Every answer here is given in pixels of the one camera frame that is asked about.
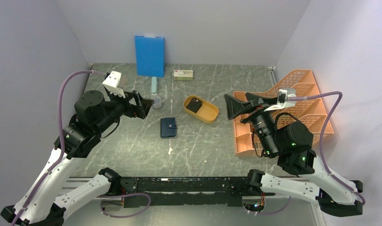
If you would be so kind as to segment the navy blue card holder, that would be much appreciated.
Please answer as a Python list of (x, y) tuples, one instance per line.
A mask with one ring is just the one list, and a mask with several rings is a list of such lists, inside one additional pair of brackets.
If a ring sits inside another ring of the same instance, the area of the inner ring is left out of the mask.
[(177, 135), (177, 125), (175, 117), (160, 119), (160, 137), (171, 138)]

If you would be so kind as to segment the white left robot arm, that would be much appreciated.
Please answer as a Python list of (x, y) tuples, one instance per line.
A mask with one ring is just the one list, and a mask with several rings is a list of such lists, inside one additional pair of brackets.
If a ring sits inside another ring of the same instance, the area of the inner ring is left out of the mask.
[(121, 191), (121, 176), (110, 168), (101, 169), (89, 182), (60, 195), (72, 172), (101, 141), (102, 134), (120, 122), (122, 116), (144, 119), (154, 101), (137, 91), (85, 92), (75, 103), (75, 114), (59, 136), (47, 164), (29, 191), (14, 205), (6, 206), (1, 216), (11, 225), (60, 226), (79, 208), (99, 196), (114, 196)]

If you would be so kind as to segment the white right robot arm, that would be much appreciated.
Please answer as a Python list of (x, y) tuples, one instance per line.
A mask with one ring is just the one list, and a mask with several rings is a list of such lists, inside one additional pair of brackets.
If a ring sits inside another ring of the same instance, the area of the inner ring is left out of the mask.
[(252, 169), (245, 189), (251, 195), (276, 193), (318, 205), (322, 212), (336, 217), (362, 215), (365, 199), (363, 184), (347, 180), (332, 171), (323, 154), (313, 150), (313, 134), (299, 119), (281, 128), (278, 117), (271, 113), (295, 106), (308, 97), (298, 97), (294, 89), (281, 89), (277, 97), (266, 98), (246, 93), (241, 101), (231, 95), (224, 96), (228, 119), (245, 115), (242, 124), (251, 124), (263, 148), (263, 156), (277, 158), (285, 172), (303, 178), (303, 181), (283, 179)]

